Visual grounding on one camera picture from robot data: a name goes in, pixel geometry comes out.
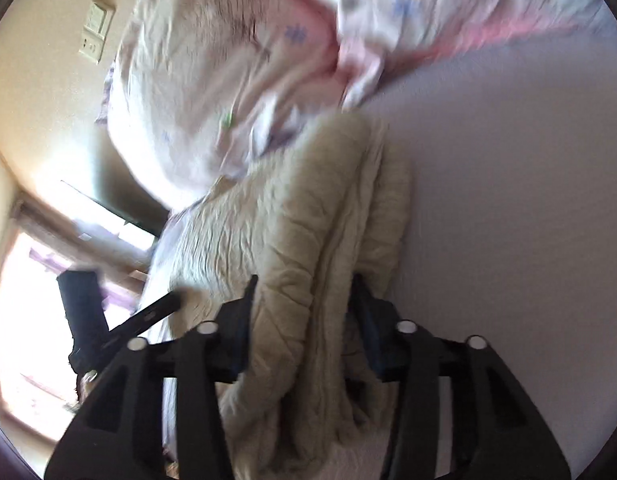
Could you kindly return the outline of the person's left hand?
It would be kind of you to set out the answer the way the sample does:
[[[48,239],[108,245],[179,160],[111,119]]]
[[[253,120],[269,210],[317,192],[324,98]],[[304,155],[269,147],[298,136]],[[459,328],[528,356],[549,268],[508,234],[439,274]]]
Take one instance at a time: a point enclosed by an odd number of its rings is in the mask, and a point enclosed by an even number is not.
[[[95,389],[98,380],[99,373],[96,370],[88,370],[88,372],[76,376],[75,391],[78,404],[82,405],[84,403],[86,398],[92,393],[92,390]]]

